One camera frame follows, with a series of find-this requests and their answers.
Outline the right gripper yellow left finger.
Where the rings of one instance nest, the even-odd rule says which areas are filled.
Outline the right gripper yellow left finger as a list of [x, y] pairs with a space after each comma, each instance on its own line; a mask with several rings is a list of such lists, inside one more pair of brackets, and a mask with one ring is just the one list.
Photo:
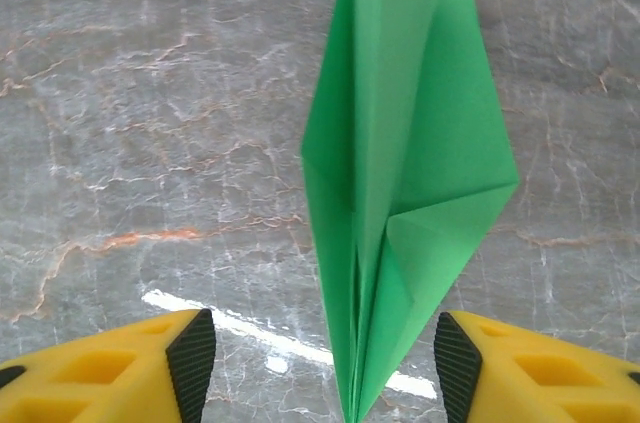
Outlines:
[[201, 423], [208, 309], [170, 312], [0, 362], [0, 423]]

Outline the green paper sheet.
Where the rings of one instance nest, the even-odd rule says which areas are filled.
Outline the green paper sheet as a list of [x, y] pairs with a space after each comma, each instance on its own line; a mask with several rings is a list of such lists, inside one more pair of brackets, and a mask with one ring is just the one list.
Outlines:
[[519, 182], [475, 0], [335, 0], [301, 161], [362, 423]]

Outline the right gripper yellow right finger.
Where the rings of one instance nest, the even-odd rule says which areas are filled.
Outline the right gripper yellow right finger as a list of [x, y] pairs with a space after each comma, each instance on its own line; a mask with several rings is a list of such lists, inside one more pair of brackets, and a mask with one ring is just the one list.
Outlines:
[[447, 423], [640, 423], [640, 365], [466, 311], [439, 315]]

